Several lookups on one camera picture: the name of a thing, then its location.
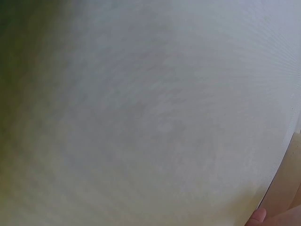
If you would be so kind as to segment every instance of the fingertip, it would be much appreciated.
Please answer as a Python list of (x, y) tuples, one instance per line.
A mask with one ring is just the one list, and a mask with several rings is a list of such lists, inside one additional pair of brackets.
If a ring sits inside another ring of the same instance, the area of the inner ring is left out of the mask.
[(267, 215), (267, 211), (265, 208), (258, 208), (253, 212), (250, 219), (257, 220), (259, 222), (263, 222)]

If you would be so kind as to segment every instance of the finger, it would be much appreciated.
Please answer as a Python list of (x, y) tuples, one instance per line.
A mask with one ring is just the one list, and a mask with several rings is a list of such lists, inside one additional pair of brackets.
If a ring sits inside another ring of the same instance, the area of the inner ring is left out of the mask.
[(301, 206), (297, 206), (282, 214), (269, 218), (265, 221), (265, 223), (267, 225), (277, 225), (277, 226), (300, 226)]
[(267, 211), (264, 208), (259, 208), (253, 212), (250, 219), (245, 226), (255, 226), (262, 223), (267, 215)]

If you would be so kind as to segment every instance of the gray fabric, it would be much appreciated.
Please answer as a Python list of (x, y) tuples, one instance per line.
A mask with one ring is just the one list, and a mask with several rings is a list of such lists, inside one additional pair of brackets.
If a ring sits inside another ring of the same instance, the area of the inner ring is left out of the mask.
[(3, 226), (242, 225), (300, 114), (299, 1), (3, 1)]

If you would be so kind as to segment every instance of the white surface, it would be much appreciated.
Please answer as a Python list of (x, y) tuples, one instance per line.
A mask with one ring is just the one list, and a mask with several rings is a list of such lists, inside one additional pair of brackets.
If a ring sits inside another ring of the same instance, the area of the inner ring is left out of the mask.
[(1, 83), (2, 225), (242, 225), (299, 117), (299, 1), (54, 8)]

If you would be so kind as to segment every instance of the hand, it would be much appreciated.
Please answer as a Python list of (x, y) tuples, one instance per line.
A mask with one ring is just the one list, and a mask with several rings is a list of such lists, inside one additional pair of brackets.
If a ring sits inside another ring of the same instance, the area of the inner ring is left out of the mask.
[(301, 226), (301, 206), (292, 208), (282, 214), (265, 220), (265, 209), (257, 209), (245, 226)]

